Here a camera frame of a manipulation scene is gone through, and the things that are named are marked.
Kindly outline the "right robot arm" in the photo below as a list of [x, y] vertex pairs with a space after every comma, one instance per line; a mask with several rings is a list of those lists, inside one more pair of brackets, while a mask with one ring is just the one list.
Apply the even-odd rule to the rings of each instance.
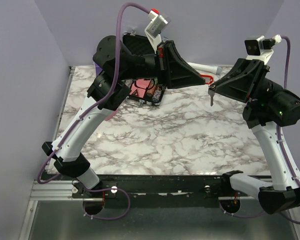
[[300, 171], [281, 131], [300, 120], [300, 97], [266, 78], [269, 69], [261, 60], [239, 58], [209, 86], [208, 93], [245, 103], [243, 119], [271, 174], [271, 182], [265, 182], [240, 170], [230, 171], [222, 175], [220, 191], [226, 196], [243, 192], [257, 199], [267, 214], [275, 214], [300, 206]]

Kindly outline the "silver key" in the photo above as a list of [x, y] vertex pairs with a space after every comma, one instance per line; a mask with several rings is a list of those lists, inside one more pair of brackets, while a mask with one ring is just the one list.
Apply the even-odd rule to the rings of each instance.
[[216, 86], [214, 84], [208, 87], [208, 94], [210, 96], [210, 106], [214, 105], [214, 96], [215, 96]]

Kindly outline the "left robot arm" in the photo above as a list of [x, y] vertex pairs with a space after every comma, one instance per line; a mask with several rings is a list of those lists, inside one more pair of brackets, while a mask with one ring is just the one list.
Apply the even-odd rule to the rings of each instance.
[[91, 198], [101, 191], [100, 179], [81, 150], [97, 127], [130, 95], [126, 80], [157, 79], [168, 89], [205, 85], [205, 80], [178, 53], [172, 40], [160, 43], [154, 53], [135, 55], [119, 37], [109, 35], [98, 44], [93, 61], [101, 67], [87, 90], [83, 104], [66, 130], [42, 149], [54, 159], [64, 176], [75, 178]]

